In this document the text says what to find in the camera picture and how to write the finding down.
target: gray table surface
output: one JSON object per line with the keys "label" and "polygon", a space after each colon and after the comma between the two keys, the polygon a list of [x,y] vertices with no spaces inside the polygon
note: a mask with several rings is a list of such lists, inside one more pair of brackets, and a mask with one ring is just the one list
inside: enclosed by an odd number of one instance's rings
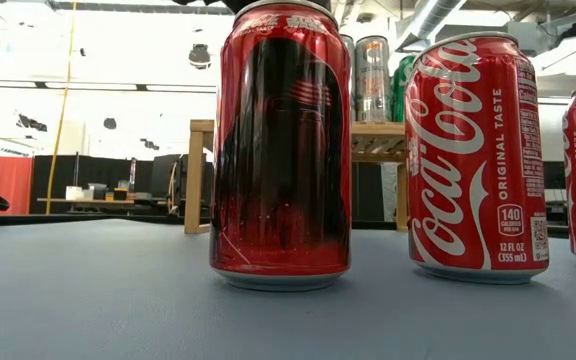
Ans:
{"label": "gray table surface", "polygon": [[576,257],[530,285],[435,279],[405,234],[354,231],[307,293],[240,290],[208,235],[123,220],[0,227],[0,359],[576,359]]}

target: green bottle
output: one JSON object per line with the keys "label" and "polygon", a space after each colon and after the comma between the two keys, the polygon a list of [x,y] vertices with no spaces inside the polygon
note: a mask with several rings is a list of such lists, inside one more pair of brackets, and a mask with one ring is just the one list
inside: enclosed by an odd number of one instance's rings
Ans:
{"label": "green bottle", "polygon": [[408,82],[408,78],[412,74],[412,65],[415,62],[415,58],[415,55],[408,55],[401,59],[399,67],[395,71],[395,87],[393,88],[395,93],[395,114],[393,119],[395,122],[404,121],[404,92],[406,91],[406,82]]}

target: table leg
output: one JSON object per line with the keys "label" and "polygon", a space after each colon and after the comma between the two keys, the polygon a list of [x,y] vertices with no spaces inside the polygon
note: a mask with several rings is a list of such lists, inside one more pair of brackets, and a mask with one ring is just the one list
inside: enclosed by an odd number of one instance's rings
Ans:
{"label": "table leg", "polygon": [[190,133],[188,173],[186,174],[186,211],[184,214],[184,232],[186,234],[198,234],[207,230],[207,227],[199,226],[201,176],[203,174],[203,166],[201,164],[203,137],[204,133],[200,131],[192,131]]}
{"label": "table leg", "polygon": [[405,162],[397,165],[397,231],[408,231],[408,172]]}

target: nutrition label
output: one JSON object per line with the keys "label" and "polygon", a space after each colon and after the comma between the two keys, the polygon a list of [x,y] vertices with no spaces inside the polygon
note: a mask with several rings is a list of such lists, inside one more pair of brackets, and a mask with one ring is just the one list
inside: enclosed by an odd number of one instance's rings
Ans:
{"label": "nutrition label", "polygon": [[516,64],[521,124],[521,173],[526,180],[528,197],[543,197],[544,164],[541,160],[537,84],[529,63],[518,59]]}

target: yellow pole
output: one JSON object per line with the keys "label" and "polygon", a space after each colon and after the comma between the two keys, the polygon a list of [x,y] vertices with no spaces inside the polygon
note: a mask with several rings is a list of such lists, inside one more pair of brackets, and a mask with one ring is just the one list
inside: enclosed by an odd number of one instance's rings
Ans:
{"label": "yellow pole", "polygon": [[77,2],[72,3],[72,21],[70,23],[70,44],[68,45],[68,70],[66,72],[66,87],[64,88],[64,98],[61,104],[61,114],[59,115],[59,125],[57,125],[57,139],[55,140],[55,149],[52,152],[52,161],[50,163],[50,175],[48,176],[48,194],[46,194],[46,215],[50,215],[50,203],[52,200],[52,179],[55,176],[55,165],[57,163],[57,150],[59,149],[59,140],[61,140],[61,128],[64,124],[64,114],[66,113],[66,99],[68,98],[68,88],[70,87],[70,69],[72,64],[72,43],[75,34],[75,13],[77,12]]}

